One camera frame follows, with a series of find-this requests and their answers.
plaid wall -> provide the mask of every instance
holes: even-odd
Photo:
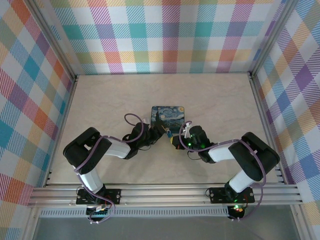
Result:
[[[0,0],[0,240],[26,224],[71,83],[23,0]]]
[[[285,0],[37,0],[79,74],[247,72]]]
[[[258,73],[290,183],[320,239],[320,0],[300,0]]]

marble-patterned surface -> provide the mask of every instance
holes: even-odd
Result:
[[[152,106],[184,106],[185,120],[202,126],[212,142],[248,131],[266,140],[246,74],[86,75],[79,78],[49,182],[78,182],[62,151],[88,127],[122,138],[132,130],[123,116],[150,117]],[[240,167],[236,161],[191,160],[164,135],[130,160],[105,156],[97,170],[105,183],[225,183]],[[277,182],[274,171],[267,180]]]

